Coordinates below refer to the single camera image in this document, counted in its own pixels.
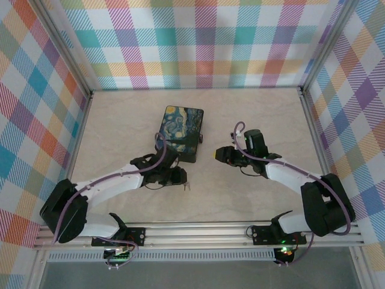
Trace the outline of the aluminium side floor rail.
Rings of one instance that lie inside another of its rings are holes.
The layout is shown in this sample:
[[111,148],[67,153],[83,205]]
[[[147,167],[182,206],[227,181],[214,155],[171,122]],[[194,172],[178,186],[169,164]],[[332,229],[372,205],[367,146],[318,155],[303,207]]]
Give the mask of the aluminium side floor rail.
[[309,101],[301,87],[297,88],[297,91],[323,173],[321,176],[314,173],[307,174],[310,181],[306,182],[301,192],[305,217],[310,220],[313,231],[325,229],[335,232],[341,227],[351,226],[356,219],[356,213],[342,181],[328,168],[322,141],[310,112]]
[[85,130],[85,127],[87,124],[88,115],[90,113],[90,109],[91,109],[91,105],[92,105],[92,101],[93,101],[93,96],[94,96],[94,91],[91,91],[91,93],[89,94],[89,96],[85,102],[84,113],[83,113],[82,119],[81,119],[80,124],[79,124],[78,132],[76,135],[75,145],[73,147],[73,154],[72,154],[70,161],[68,163],[68,168],[66,170],[66,174],[64,175],[64,179],[69,179],[69,180],[72,179],[73,172],[75,169],[76,160],[77,160],[77,157],[79,154],[82,138],[84,135],[84,130]]

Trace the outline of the starry night print box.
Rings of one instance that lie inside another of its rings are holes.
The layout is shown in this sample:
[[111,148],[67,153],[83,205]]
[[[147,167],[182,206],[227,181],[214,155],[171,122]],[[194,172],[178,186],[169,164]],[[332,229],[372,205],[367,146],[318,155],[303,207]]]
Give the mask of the starry night print box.
[[178,151],[180,162],[196,162],[203,116],[204,110],[199,108],[166,107],[159,133],[165,137],[167,146]]

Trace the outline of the long aluminium mounting rail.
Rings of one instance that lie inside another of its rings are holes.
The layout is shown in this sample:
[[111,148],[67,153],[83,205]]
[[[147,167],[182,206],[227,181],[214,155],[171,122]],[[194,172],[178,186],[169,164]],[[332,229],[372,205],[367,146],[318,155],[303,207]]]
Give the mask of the long aluminium mounting rail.
[[[155,222],[127,223],[127,227],[146,229],[144,246],[140,249],[239,249],[253,247],[246,235],[251,225],[269,225],[264,222]],[[68,243],[51,245],[53,233],[42,226],[33,249],[91,249],[91,237],[78,237]],[[363,236],[356,223],[347,235],[329,234],[315,236],[312,247],[357,247],[363,246]]]

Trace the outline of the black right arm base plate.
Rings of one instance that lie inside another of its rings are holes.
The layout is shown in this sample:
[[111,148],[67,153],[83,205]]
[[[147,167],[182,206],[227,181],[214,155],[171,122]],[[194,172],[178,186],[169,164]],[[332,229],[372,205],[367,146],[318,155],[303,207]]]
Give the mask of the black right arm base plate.
[[300,232],[284,233],[270,226],[252,226],[252,239],[254,245],[300,245],[306,244],[307,239]]

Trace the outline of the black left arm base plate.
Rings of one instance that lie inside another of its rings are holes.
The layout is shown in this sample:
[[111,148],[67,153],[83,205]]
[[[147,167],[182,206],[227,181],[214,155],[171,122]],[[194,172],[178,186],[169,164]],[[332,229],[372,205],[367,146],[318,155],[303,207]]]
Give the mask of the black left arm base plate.
[[137,246],[144,246],[146,237],[145,228],[123,228],[119,229],[112,237],[108,238],[108,241],[94,237],[91,240],[91,246],[93,247],[118,247],[127,246],[127,243],[121,243],[121,241],[130,241]]

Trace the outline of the short aluminium frame post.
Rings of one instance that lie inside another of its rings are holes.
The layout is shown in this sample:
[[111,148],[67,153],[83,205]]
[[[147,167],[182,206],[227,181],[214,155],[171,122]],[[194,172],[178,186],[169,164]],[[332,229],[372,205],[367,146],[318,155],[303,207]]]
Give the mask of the short aluminium frame post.
[[48,260],[48,250],[37,250],[34,257],[34,262],[31,267],[26,289],[39,289],[46,263]]
[[350,247],[350,253],[361,289],[372,289],[372,284],[361,248]]

